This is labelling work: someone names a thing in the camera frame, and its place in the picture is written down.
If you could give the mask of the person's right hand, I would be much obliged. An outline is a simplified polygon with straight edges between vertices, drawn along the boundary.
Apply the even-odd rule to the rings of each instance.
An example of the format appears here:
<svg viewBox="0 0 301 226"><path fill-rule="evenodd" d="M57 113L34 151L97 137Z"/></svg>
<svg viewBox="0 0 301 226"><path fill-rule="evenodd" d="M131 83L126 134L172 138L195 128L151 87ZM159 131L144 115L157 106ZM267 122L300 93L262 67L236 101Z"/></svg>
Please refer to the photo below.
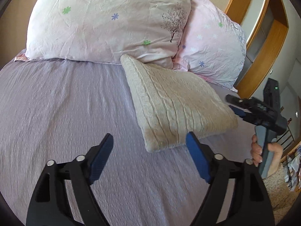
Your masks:
<svg viewBox="0 0 301 226"><path fill-rule="evenodd" d="M257 143L257 136L254 134L252 136L252 144L251 144L251 156L254 164L258 166L262 161L262 148ZM279 168L280 160L283 154L283 148L280 144L273 142L268 143L268 150L273 153L273 159L269 167L269 171L267 176L273 175Z"/></svg>

